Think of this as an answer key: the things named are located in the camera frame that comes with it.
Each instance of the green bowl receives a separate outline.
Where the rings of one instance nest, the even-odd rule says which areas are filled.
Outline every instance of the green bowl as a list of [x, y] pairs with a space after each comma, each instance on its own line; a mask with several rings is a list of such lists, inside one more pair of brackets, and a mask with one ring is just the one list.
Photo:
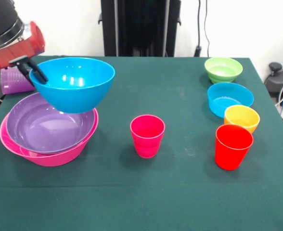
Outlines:
[[223, 57], [207, 59], [205, 68], [213, 83], [233, 82], [243, 71], [238, 61]]

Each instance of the pink cup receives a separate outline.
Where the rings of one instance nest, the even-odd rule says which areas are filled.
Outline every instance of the pink cup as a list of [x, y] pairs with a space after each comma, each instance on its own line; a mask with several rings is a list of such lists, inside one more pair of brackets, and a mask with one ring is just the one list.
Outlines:
[[2, 69], [0, 71], [0, 83], [4, 95], [35, 89], [17, 68]]
[[130, 129], [137, 154], [142, 158], [154, 157], [164, 136], [164, 121], [154, 115], [140, 115], [132, 120]]

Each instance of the red cup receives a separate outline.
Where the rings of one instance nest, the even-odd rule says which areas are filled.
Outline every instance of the red cup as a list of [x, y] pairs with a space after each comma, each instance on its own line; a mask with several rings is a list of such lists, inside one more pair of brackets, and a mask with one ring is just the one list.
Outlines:
[[220, 126], [216, 131], [215, 162], [224, 170], [237, 169], [253, 142], [252, 134], [241, 126]]
[[140, 115], [132, 120], [130, 129], [137, 154], [142, 158], [154, 157], [164, 136], [164, 121], [154, 115]]

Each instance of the white wall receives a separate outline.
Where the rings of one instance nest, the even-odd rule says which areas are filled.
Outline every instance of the white wall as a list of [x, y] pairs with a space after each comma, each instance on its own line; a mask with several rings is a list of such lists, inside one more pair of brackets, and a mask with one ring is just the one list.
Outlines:
[[45, 42], [44, 55], [104, 56], [100, 0], [14, 0], [24, 22], [34, 21]]
[[[206, 56], [205, 0], [201, 1], [201, 55]], [[42, 30], [46, 40], [44, 54], [103, 56], [102, 24], [97, 23], [100, 0], [75, 0], [68, 5], [65, 2], [15, 0], [15, 5], [23, 21], [35, 21]], [[181, 2], [182, 26], [177, 31], [175, 55], [193, 56], [198, 0]], [[283, 0], [208, 0], [206, 29], [210, 56], [250, 57], [262, 78], [269, 72], [270, 62], [283, 64]]]
[[[193, 56], [198, 0], [181, 2], [175, 55]], [[206, 56], [205, 0], [201, 2], [201, 56]], [[270, 62], [283, 65], [283, 0], [208, 0], [206, 31], [210, 56], [250, 57], [261, 78], [269, 73]]]

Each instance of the yellow cup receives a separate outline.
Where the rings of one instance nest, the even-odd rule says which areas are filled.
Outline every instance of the yellow cup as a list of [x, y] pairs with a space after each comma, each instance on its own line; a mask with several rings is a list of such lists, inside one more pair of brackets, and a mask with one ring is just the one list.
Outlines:
[[260, 122], [258, 113], [247, 106], [233, 105], [225, 110], [224, 123], [236, 124], [253, 133]]

